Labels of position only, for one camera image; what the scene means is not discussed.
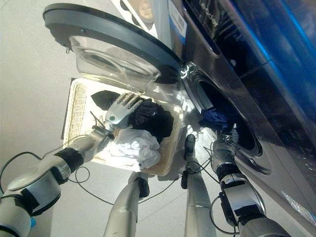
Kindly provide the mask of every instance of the cable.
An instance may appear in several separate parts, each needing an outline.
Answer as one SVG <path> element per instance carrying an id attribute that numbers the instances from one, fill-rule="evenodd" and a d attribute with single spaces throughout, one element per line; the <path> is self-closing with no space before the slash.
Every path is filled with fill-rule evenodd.
<path id="1" fill-rule="evenodd" d="M 1 191 L 2 193 L 4 193 L 4 191 L 3 191 L 2 185 L 1 185 L 1 178 L 2 178 L 2 175 L 3 175 L 3 172 L 4 172 L 5 168 L 6 168 L 13 160 L 15 160 L 16 158 L 18 158 L 19 156 L 24 155 L 24 154 L 32 155 L 32 156 L 34 156 L 36 159 L 41 160 L 41 158 L 40 158 L 38 155 L 34 154 L 33 152 L 21 152 L 21 153 L 15 155 L 14 157 L 12 157 L 11 159 L 9 159 L 9 160 L 4 164 L 4 166 L 1 168 L 1 170 L 0 170 L 0 191 Z"/>
<path id="2" fill-rule="evenodd" d="M 78 170 L 81 169 L 81 168 L 84 168 L 84 169 L 86 169 L 86 170 L 88 171 L 88 178 L 87 178 L 85 181 L 87 181 L 87 180 L 89 179 L 89 177 L 90 177 L 90 170 L 89 170 L 87 167 L 85 167 L 85 166 L 80 166 L 80 167 L 75 171 L 76 183 L 77 183 L 83 190 L 85 190 L 87 193 L 89 193 L 90 195 L 94 196 L 95 198 L 99 199 L 100 201 L 105 202 L 105 203 L 110 204 L 110 205 L 114 205 L 113 203 L 111 203 L 111 202 L 109 202 L 109 201 L 106 201 L 106 200 L 104 200 L 104 199 L 98 197 L 97 195 L 91 193 L 89 190 L 87 190 L 84 186 L 81 185 L 81 183 L 85 182 L 85 181 L 81 181 L 81 182 L 80 182 L 80 181 L 78 180 L 78 178 L 77 178 L 77 172 L 78 172 Z"/>
<path id="3" fill-rule="evenodd" d="M 210 208 L 209 208 L 209 218 L 211 219 L 212 224 L 214 225 L 214 227 L 215 227 L 216 229 L 218 229 L 220 232 L 222 232 L 222 233 L 224 233 L 224 234 L 232 235 L 232 236 L 239 235 L 239 232 L 236 232 L 236 228 L 235 228 L 235 227 L 234 227 L 234 232 L 227 232 L 227 231 L 222 230 L 221 228 L 219 228 L 219 227 L 215 224 L 215 222 L 214 222 L 214 220 L 213 220 L 213 217 L 212 217 L 212 209 L 213 209 L 214 203 L 215 203 L 218 199 L 219 199 L 219 196 L 217 196 L 217 197 L 213 200 L 213 202 L 212 202 L 212 204 L 211 204 L 211 206 L 210 206 Z"/>
<path id="4" fill-rule="evenodd" d="M 188 167 L 188 165 L 189 165 L 190 163 L 195 163 L 195 164 L 197 164 L 201 169 L 199 169 L 199 170 L 192 170 L 190 167 Z M 189 162 L 187 163 L 186 169 L 189 170 L 189 174 L 199 173 L 200 171 L 204 170 L 204 171 L 208 174 L 209 177 L 211 177 L 216 183 L 219 184 L 219 182 L 218 182 L 209 172 L 207 172 L 207 170 L 205 169 L 205 167 L 203 167 L 202 165 L 200 165 L 200 164 L 199 164 L 198 162 L 196 162 L 196 161 L 189 161 Z"/>
<path id="5" fill-rule="evenodd" d="M 146 202 L 146 201 L 148 201 L 149 199 L 152 199 L 152 198 L 158 196 L 159 194 L 162 194 L 162 193 L 163 193 L 164 191 L 166 191 L 171 185 L 173 185 L 174 182 L 176 182 L 176 181 L 177 181 L 178 179 L 180 179 L 181 177 L 182 177 L 182 175 L 178 176 L 178 178 L 176 178 L 175 180 L 173 180 L 172 183 L 169 184 L 164 190 L 162 190 L 161 192 L 159 192 L 159 193 L 157 193 L 157 194 L 155 194 L 155 195 L 153 195 L 153 196 L 147 198 L 146 200 L 140 201 L 138 204 L 141 204 L 141 203 L 143 203 L 143 202 Z"/>
<path id="6" fill-rule="evenodd" d="M 97 116 L 94 115 L 92 111 L 90 111 L 90 113 L 92 114 L 92 116 L 93 116 L 94 119 L 95 119 L 95 125 L 97 125 L 97 121 L 98 121 L 98 122 L 101 124 L 101 126 L 102 126 L 103 128 L 105 128 L 105 126 L 104 126 L 103 123 L 97 118 Z"/>
<path id="7" fill-rule="evenodd" d="M 206 166 L 204 166 L 204 167 L 202 167 L 202 168 L 205 169 L 205 168 L 208 166 L 209 163 L 210 163 L 210 161 L 206 164 Z M 140 201 L 138 204 L 141 204 L 141 203 L 143 203 L 143 202 L 146 202 L 147 200 L 152 199 L 152 198 L 158 196 L 159 194 L 162 194 L 164 191 L 166 191 L 168 188 L 170 188 L 170 186 L 173 185 L 174 182 L 176 182 L 176 181 L 177 181 L 178 179 L 180 179 L 181 177 L 182 177 L 182 175 L 179 175 L 179 176 L 178 176 L 176 179 L 174 179 L 174 180 L 172 181 L 172 183 L 169 184 L 164 190 L 162 190 L 161 192 L 159 192 L 159 193 L 157 193 L 157 194 L 155 194 L 155 195 L 153 195 L 153 196 L 147 198 L 146 200 Z"/>
<path id="8" fill-rule="evenodd" d="M 46 153 L 43 155 L 42 159 L 44 159 L 45 156 L 47 156 L 48 154 L 50 154 L 50 153 L 52 153 L 52 152 L 54 152 L 54 151 L 56 151 L 56 150 L 58 150 L 58 149 L 63 148 L 65 145 L 67 145 L 68 143 L 74 141 L 75 139 L 77 139 L 77 138 L 79 138 L 79 137 L 84 137 L 84 136 L 87 136 L 87 135 L 85 135 L 85 134 L 83 134 L 83 135 L 78 135 L 78 136 L 76 136 L 76 137 L 70 139 L 69 141 L 65 142 L 63 145 L 61 145 L 61 146 L 59 146 L 59 147 L 57 147 L 57 148 L 55 148 L 55 149 L 53 149 L 53 150 L 51 150 L 51 151 L 49 151 L 49 152 L 46 152 Z"/>

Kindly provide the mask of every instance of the black joint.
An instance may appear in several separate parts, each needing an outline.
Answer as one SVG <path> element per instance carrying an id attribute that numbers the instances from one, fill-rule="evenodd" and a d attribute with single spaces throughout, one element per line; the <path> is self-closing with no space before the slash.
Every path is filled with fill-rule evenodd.
<path id="1" fill-rule="evenodd" d="M 65 148 L 55 154 L 61 157 L 69 166 L 71 172 L 75 172 L 84 162 L 82 155 L 73 148 Z"/>
<path id="2" fill-rule="evenodd" d="M 185 170 L 182 173 L 181 177 L 181 187 L 182 189 L 187 189 L 188 188 L 188 172 Z"/>
<path id="3" fill-rule="evenodd" d="M 258 219 L 258 218 L 266 218 L 266 216 L 262 213 L 252 213 L 252 214 L 248 214 L 248 215 L 242 215 L 242 216 L 239 216 L 238 222 L 241 225 L 245 226 L 248 221 Z"/>
<path id="4" fill-rule="evenodd" d="M 232 163 L 221 165 L 216 170 L 216 175 L 219 180 L 222 180 L 226 175 L 238 173 L 241 173 L 241 171 L 238 169 L 236 164 Z"/>
<path id="5" fill-rule="evenodd" d="M 33 212 L 33 210 L 38 207 L 40 204 L 36 200 L 36 198 L 33 196 L 33 194 L 28 189 L 23 189 L 21 191 L 21 194 L 23 195 L 23 203 L 27 207 L 28 210 L 31 210 L 30 213 Z"/>
<path id="6" fill-rule="evenodd" d="M 145 198 L 149 195 L 149 185 L 145 179 L 138 179 L 139 198 Z"/>
<path id="7" fill-rule="evenodd" d="M 192 154 L 194 152 L 194 146 L 196 144 L 196 137 L 189 134 L 184 143 L 184 159 L 186 159 L 187 154 Z"/>
<path id="8" fill-rule="evenodd" d="M 227 196 L 225 195 L 224 192 L 220 192 L 219 197 L 221 199 L 221 206 L 222 206 L 226 221 L 232 226 L 237 226 L 237 222 L 234 217 L 233 210 L 231 208 L 231 205 L 228 201 Z"/>

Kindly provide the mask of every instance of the laundry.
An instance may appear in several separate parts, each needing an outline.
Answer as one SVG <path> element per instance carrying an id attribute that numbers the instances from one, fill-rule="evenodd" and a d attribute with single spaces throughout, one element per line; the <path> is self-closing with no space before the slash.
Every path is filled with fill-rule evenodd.
<path id="1" fill-rule="evenodd" d="M 113 104 L 113 102 L 119 97 L 118 93 L 103 90 L 99 91 L 93 95 L 91 98 L 95 102 L 95 104 L 100 107 L 102 110 L 108 110 L 109 107 Z"/>
<path id="2" fill-rule="evenodd" d="M 102 110 L 108 110 L 119 94 L 112 91 L 99 91 L 92 96 L 95 104 Z M 129 124 L 134 129 L 149 131 L 157 138 L 160 144 L 164 137 L 169 137 L 172 132 L 173 120 L 171 113 L 163 109 L 162 106 L 154 103 L 151 99 L 146 99 L 129 117 Z"/>
<path id="3" fill-rule="evenodd" d="M 127 158 L 136 159 L 141 168 L 149 168 L 160 161 L 159 148 L 156 137 L 148 131 L 127 128 L 121 129 L 104 151 L 116 162 L 126 162 Z"/>
<path id="4" fill-rule="evenodd" d="M 162 106 L 152 102 L 151 99 L 144 100 L 143 103 L 129 118 L 134 129 L 149 131 L 157 138 L 159 143 L 164 137 L 169 137 L 173 127 L 173 117 L 169 111 Z"/>

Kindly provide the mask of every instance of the tiled floor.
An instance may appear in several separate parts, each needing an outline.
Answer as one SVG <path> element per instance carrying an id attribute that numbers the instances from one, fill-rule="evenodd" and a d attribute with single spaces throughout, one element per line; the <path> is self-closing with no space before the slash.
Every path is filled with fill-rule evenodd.
<path id="1" fill-rule="evenodd" d="M 61 0 L 1 0 L 1 161 L 30 150 L 39 155 L 61 144 L 70 78 L 77 77 L 73 54 L 65 54 L 45 28 L 45 6 Z M 110 0 L 68 0 L 118 15 Z M 203 161 L 207 153 L 200 153 Z M 4 174 L 3 184 L 33 164 L 21 157 Z M 95 163 L 86 165 L 90 180 L 83 185 L 98 196 L 114 201 L 125 186 L 130 172 Z M 203 174 L 210 198 L 219 187 Z M 160 192 L 170 180 L 151 177 L 151 195 Z M 268 216 L 276 219 L 294 237 L 309 236 L 271 198 L 260 191 Z M 186 191 L 180 181 L 162 195 L 139 206 L 136 236 L 181 237 L 184 234 Z M 103 236 L 111 206 L 83 191 L 78 185 L 62 185 L 62 195 L 54 208 L 36 217 L 32 237 Z M 214 210 L 219 226 L 230 230 L 219 207 Z"/>

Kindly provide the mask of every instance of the wicker basket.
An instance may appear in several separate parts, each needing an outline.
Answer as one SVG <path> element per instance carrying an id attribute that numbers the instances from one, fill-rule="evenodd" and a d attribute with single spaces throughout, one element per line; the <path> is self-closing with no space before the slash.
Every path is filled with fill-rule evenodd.
<path id="1" fill-rule="evenodd" d="M 64 131 L 65 146 L 68 145 L 68 141 L 72 141 L 80 135 L 89 134 L 92 131 L 92 126 L 95 124 L 95 120 L 90 114 L 90 111 L 92 111 L 100 120 L 105 117 L 106 112 L 96 106 L 91 98 L 91 95 L 102 90 L 109 90 L 119 94 L 129 92 L 125 89 L 88 79 L 76 79 L 72 82 Z M 117 162 L 111 160 L 111 156 L 102 152 L 97 153 L 92 161 L 127 170 L 141 171 L 160 176 L 166 175 L 170 170 L 172 158 L 177 147 L 177 141 L 182 127 L 183 111 L 178 106 L 170 105 L 163 101 L 153 101 L 161 105 L 165 110 L 170 111 L 174 118 L 170 136 L 164 138 L 160 144 L 159 153 L 161 159 L 159 163 L 148 169 L 140 170 L 138 164 L 118 165 Z M 119 130 L 116 130 L 114 132 L 115 136 L 118 134 L 118 131 Z"/>

